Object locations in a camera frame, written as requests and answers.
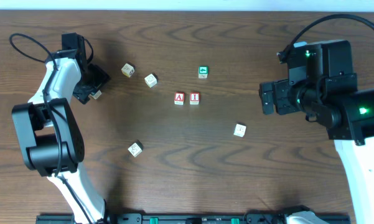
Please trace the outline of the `blue number 2 block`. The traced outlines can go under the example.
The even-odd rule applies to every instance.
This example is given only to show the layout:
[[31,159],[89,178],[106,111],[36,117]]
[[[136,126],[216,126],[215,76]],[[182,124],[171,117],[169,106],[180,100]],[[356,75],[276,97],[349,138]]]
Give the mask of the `blue number 2 block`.
[[102,95],[102,92],[100,90],[97,90],[95,93],[91,93],[90,96],[97,100]]

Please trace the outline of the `red letter A block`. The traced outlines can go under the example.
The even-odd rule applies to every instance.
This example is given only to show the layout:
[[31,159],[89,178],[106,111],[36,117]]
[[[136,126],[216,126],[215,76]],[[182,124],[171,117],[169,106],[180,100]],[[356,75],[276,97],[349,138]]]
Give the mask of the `red letter A block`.
[[175,95],[174,95],[174,104],[175,105],[183,105],[184,100],[185,100],[185,93],[175,92]]

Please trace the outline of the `red letter I block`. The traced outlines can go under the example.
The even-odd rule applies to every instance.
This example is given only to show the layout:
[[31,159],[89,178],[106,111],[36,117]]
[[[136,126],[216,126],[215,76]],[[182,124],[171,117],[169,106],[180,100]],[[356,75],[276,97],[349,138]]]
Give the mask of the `red letter I block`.
[[200,93],[199,92],[191,92],[189,102],[190,102],[191,105],[198,105],[200,103]]

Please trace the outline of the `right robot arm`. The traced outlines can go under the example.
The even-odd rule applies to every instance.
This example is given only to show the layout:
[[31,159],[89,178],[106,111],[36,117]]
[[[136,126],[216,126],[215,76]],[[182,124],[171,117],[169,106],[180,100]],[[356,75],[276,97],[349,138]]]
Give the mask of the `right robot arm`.
[[374,89],[358,90],[354,73],[299,82],[261,83],[264,114],[306,114],[334,141],[352,196],[357,223],[374,223]]

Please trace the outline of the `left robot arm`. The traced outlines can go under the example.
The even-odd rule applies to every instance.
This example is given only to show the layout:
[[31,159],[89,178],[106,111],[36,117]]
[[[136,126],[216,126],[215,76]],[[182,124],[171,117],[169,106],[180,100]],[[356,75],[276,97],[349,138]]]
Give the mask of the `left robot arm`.
[[85,146],[70,108],[88,67],[84,50],[51,53],[35,95],[12,109],[22,159],[59,189],[73,212],[73,223],[109,223],[106,202],[83,164]]

